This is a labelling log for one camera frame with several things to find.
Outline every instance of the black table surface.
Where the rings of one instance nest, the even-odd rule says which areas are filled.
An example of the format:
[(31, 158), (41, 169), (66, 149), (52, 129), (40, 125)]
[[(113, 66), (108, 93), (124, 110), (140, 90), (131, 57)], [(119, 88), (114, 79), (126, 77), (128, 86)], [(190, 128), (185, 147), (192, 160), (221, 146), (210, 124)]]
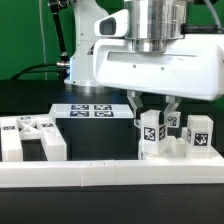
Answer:
[[(164, 97), (144, 95), (163, 110)], [(124, 104), (125, 93), (83, 95), (57, 81), (0, 81), (0, 116), (46, 114), (53, 103)], [(189, 114), (214, 120), (213, 144), (224, 150), (224, 119), (210, 103), (184, 100)], [(0, 189), (0, 223), (223, 223), (224, 185), (145, 185)]]

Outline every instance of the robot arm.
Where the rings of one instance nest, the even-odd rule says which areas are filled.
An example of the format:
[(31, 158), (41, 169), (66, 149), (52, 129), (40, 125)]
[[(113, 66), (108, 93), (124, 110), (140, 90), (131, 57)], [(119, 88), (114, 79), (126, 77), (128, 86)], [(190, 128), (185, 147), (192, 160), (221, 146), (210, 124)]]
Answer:
[[(97, 82), (193, 99), (222, 96), (223, 35), (184, 34), (189, 30), (183, 29), (187, 5), (185, 0), (124, 0), (123, 11), (98, 21), (95, 33), (107, 39), (95, 46)], [(109, 34), (109, 27), (116, 27), (116, 32), (112, 29)], [(119, 27), (126, 27), (122, 38), (118, 38)]]

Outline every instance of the white block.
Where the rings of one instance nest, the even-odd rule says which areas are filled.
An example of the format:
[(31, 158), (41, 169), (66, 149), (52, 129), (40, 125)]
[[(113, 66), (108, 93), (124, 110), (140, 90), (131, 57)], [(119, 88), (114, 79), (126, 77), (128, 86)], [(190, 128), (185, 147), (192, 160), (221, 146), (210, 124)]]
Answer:
[(23, 161), (22, 144), (15, 118), (1, 119), (2, 161)]
[(177, 158), (186, 157), (186, 146), (187, 143), (182, 138), (178, 138), (172, 142), (172, 150)]
[(161, 111), (149, 110), (141, 114), (141, 151), (159, 155), (168, 147), (167, 127), (159, 124)]
[(55, 123), (51, 120), (38, 120), (41, 143), (48, 161), (67, 160), (67, 147)]
[(81, 186), (115, 185), (115, 161), (81, 162)]

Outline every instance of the white platform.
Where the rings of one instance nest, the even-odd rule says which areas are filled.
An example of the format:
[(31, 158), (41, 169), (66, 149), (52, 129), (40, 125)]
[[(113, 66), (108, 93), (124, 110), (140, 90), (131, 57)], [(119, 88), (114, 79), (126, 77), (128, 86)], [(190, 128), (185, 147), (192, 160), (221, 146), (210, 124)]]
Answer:
[[(61, 106), (54, 105), (52, 110), (55, 112), (54, 108), (57, 108), (56, 111), (60, 112)], [(29, 129), (28, 124), (33, 126), (35, 122), (23, 121), (27, 126), (24, 124), (24, 131), (20, 136), (27, 139), (30, 139), (28, 136), (38, 136), (38, 133), (42, 136), (43, 123), (53, 122), (48, 115), (26, 117), (28, 120), (36, 119), (41, 126), (36, 130), (42, 133), (32, 133), (33, 129), (30, 127), (29, 134), (25, 130)], [(17, 124), (22, 124), (21, 117), (2, 119), (16, 119)], [(169, 137), (170, 147), (175, 141), (175, 137)], [(209, 155), (205, 159), (186, 158), (184, 153), (176, 152), (171, 147), (164, 152), (163, 158), (149, 157), (148, 160), (1, 162), (0, 187), (224, 183), (224, 159), (212, 147)]]

